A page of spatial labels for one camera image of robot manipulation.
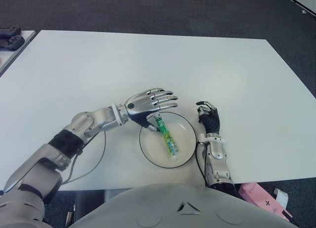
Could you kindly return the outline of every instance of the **white tag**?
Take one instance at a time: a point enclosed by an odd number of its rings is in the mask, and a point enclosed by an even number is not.
[[[279,204],[281,204],[282,207],[284,207],[284,209],[286,209],[287,206],[287,202],[288,202],[288,195],[287,193],[279,190],[278,188],[275,188],[274,194],[276,194],[276,201],[279,202]]]

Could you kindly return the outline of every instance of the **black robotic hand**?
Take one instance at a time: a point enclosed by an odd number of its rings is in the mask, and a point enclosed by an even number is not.
[[[220,121],[216,107],[208,101],[199,101],[197,105],[200,106],[197,109],[199,122],[204,125],[206,133],[219,134]]]

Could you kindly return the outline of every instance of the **game controller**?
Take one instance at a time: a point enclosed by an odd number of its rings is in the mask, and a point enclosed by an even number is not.
[[[21,28],[16,25],[11,28],[0,28],[0,38],[11,38],[21,34]]]
[[[0,39],[0,49],[14,51],[20,48],[24,42],[24,38],[20,35],[13,36],[10,39]]]

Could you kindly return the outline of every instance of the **white bowl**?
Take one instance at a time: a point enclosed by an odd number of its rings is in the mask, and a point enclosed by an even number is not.
[[[185,164],[194,154],[197,143],[196,134],[192,125],[182,116],[170,112],[161,112],[160,115],[182,156],[171,161],[162,134],[152,132],[147,128],[142,127],[140,130],[139,145],[144,156],[154,165],[163,168],[176,168]],[[153,116],[148,121],[155,126],[157,125]]]

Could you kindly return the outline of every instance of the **robotic hand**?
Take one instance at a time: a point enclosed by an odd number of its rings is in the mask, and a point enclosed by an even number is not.
[[[153,131],[157,129],[147,116],[159,110],[176,107],[166,103],[178,99],[171,91],[154,88],[129,98],[124,105],[112,104],[94,112],[77,114],[48,143],[41,146],[8,179],[0,198],[1,227],[50,227],[41,222],[48,204],[62,183],[56,171],[65,170],[76,154],[81,154],[89,138],[101,131],[124,125],[128,118]]]
[[[220,120],[217,109],[207,101],[197,102],[197,105],[199,106],[197,109],[199,122],[204,125],[206,131],[206,134],[198,136],[199,144],[205,147],[203,154],[205,154],[206,185],[240,198],[226,164],[227,155],[224,140],[219,135]]]
[[[139,125],[152,131],[158,131],[158,128],[147,121],[147,116],[159,110],[178,106],[176,103],[162,104],[170,100],[178,99],[178,97],[172,96],[172,94],[173,92],[171,91],[165,91],[162,88],[154,88],[132,96],[125,102],[128,116]]]

